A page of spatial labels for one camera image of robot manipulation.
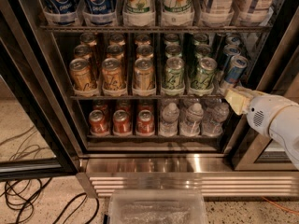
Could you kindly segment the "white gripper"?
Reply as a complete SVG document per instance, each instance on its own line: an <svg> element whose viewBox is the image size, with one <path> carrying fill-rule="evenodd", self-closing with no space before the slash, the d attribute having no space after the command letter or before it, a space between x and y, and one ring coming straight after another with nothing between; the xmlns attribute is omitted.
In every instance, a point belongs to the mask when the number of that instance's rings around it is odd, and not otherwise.
<svg viewBox="0 0 299 224"><path fill-rule="evenodd" d="M268 137L296 135L296 103L282 96L266 94L237 86L228 89L224 98L237 115L248 113L249 126L259 134Z"/></svg>

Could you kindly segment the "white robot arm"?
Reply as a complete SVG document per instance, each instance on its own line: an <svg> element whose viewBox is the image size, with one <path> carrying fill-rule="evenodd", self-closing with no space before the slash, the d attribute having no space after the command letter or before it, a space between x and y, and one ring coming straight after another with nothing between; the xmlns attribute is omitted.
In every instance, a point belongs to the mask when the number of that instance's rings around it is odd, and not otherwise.
<svg viewBox="0 0 299 224"><path fill-rule="evenodd" d="M299 169L299 104L283 96L229 88L224 98L237 115L245 115L257 133L279 143Z"/></svg>

